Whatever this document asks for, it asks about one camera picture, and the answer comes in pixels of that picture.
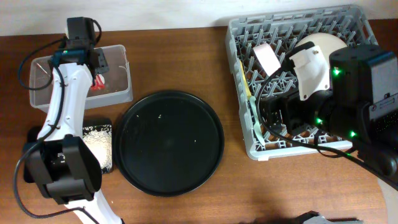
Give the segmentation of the mint green spatula utensil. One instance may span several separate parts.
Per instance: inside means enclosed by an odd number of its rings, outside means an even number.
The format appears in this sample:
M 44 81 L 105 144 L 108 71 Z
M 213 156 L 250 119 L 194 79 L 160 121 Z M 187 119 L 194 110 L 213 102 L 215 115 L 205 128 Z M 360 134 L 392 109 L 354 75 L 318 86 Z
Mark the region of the mint green spatula utensil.
M 257 140 L 260 142 L 262 146 L 265 146 L 264 136 L 262 135 L 261 125 L 259 122 L 259 116 L 257 114 L 257 107 L 256 107 L 256 98 L 254 96 L 250 96 L 249 103 L 251 105 L 251 109 L 254 116 L 254 134 L 257 137 Z

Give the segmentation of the yellow spatula utensil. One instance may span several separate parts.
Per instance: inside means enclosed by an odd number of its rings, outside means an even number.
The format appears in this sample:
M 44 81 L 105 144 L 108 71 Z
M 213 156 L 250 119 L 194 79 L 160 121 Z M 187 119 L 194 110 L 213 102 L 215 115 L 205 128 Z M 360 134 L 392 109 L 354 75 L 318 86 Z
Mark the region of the yellow spatula utensil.
M 241 76 L 242 76 L 242 79 L 243 79 L 243 84 L 244 84 L 244 89 L 245 89 L 245 92 L 246 92 L 246 96 L 247 96 L 248 99 L 250 99 L 250 97 L 252 97 L 252 94 L 251 94 L 251 91 L 250 91 L 250 89 L 248 87 L 248 83 L 247 83 L 247 80 L 246 80 L 246 73 L 245 73 L 242 61 L 240 61 L 240 67 L 241 67 Z

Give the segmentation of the red snack wrapper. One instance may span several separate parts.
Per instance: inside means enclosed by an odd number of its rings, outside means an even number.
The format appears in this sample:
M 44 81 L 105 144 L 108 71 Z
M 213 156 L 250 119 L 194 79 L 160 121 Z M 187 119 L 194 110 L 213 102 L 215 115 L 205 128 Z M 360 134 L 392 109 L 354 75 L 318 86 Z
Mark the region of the red snack wrapper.
M 90 87 L 90 90 L 104 90 L 105 89 L 105 79 L 102 74 L 97 74 L 96 78 L 94 79 L 95 84 Z

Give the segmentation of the pink bowl with rice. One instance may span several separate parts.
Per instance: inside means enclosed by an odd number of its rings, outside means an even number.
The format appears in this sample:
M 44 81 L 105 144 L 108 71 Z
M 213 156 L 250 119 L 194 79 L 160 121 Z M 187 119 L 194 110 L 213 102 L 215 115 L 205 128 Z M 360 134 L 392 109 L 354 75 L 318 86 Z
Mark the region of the pink bowl with rice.
M 268 77 L 278 71 L 278 69 L 281 67 L 276 54 L 269 44 L 255 46 L 253 51 L 258 62 Z

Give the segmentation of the beige bowl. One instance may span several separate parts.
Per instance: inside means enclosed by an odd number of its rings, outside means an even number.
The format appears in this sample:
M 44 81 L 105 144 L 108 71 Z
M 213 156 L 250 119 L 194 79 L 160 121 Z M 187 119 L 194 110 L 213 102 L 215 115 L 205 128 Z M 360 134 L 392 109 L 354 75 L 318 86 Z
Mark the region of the beige bowl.
M 347 44 L 340 38 L 327 33 L 310 34 L 300 40 L 296 44 L 296 47 L 306 44 L 307 42 L 313 42 L 314 45 L 318 45 L 322 50 L 329 50 L 330 52 L 347 47 Z

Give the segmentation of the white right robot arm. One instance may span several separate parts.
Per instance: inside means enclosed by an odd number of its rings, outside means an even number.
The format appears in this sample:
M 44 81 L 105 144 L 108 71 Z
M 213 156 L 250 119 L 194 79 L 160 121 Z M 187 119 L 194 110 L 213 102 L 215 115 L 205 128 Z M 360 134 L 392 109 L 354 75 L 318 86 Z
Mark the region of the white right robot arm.
M 378 45 L 357 45 L 324 57 L 313 42 L 295 47 L 273 74 L 293 72 L 298 87 L 276 96 L 257 97 L 263 127 L 283 140 L 314 126 L 351 142 L 346 151 L 311 148 L 325 157 L 343 157 L 375 175 L 389 223 L 397 222 L 397 57 Z

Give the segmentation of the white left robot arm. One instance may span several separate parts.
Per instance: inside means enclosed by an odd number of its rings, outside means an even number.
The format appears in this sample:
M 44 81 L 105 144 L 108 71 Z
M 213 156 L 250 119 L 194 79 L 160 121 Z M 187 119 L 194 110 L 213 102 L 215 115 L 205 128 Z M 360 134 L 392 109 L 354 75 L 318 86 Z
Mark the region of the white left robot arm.
M 56 40 L 58 49 L 48 60 L 51 77 L 41 88 L 52 85 L 49 110 L 34 143 L 24 146 L 12 179 L 18 206 L 32 218 L 51 218 L 73 212 L 82 223 L 123 223 L 101 191 L 102 171 L 94 154 L 83 142 L 86 97 L 97 74 L 109 70 L 104 53 L 96 47 L 101 26 L 89 17 L 67 19 L 68 35 Z M 17 174 L 25 168 L 29 182 L 44 198 L 66 208 L 36 215 L 22 203 Z

